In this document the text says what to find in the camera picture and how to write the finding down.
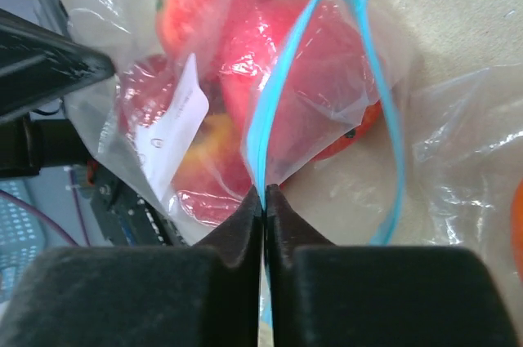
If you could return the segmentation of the red fake pepper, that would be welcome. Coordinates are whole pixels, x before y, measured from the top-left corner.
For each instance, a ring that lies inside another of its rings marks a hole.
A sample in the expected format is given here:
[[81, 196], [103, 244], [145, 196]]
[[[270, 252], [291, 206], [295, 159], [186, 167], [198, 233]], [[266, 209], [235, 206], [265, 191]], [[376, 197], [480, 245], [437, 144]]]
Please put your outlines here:
[[[284, 39], [309, 0], [271, 0], [233, 27], [221, 49], [221, 90], [239, 129], [266, 84]], [[360, 35], [324, 1], [315, 10], [288, 73], [267, 153], [266, 180], [281, 183], [359, 126], [378, 102]]]

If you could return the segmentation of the clear bag blue zipper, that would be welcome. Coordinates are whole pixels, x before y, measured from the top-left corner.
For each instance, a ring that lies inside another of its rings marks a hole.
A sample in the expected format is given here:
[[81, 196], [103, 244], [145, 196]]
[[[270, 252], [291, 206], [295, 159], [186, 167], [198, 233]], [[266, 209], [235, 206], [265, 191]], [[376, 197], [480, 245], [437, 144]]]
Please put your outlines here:
[[218, 226], [387, 121], [400, 218], [398, 29], [369, 0], [61, 0], [70, 37], [115, 72], [65, 99], [95, 159], [172, 219]]

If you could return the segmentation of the red yellow fake apple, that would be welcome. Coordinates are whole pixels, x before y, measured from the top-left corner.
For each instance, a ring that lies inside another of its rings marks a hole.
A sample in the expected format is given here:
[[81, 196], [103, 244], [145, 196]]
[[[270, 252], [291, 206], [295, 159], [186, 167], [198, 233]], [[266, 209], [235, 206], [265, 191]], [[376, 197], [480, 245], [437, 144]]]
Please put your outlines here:
[[228, 114], [203, 120], [172, 179], [181, 208], [198, 222], [221, 224], [250, 190], [240, 144], [241, 135]]

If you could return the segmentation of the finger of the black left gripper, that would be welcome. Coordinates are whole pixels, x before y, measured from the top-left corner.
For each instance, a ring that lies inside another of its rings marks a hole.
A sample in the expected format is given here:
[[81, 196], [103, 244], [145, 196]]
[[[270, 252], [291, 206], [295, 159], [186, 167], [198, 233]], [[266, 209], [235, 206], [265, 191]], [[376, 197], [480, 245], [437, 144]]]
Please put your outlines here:
[[114, 75], [105, 54], [1, 10], [1, 121]]

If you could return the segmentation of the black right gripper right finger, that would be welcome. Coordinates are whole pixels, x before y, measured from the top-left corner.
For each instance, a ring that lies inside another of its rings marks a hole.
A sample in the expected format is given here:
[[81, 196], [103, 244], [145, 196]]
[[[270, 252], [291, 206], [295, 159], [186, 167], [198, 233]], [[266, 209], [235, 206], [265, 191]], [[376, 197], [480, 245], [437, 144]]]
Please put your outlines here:
[[460, 247], [337, 246], [266, 190], [277, 346], [517, 346], [485, 264]]

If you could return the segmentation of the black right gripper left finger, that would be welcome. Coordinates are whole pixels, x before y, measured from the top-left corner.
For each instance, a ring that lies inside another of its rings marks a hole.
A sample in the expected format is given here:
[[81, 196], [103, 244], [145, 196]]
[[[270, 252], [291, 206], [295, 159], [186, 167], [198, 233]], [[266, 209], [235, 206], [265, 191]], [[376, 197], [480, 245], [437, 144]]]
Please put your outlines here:
[[262, 207], [251, 189], [191, 247], [62, 247], [27, 268], [4, 346], [254, 346]]

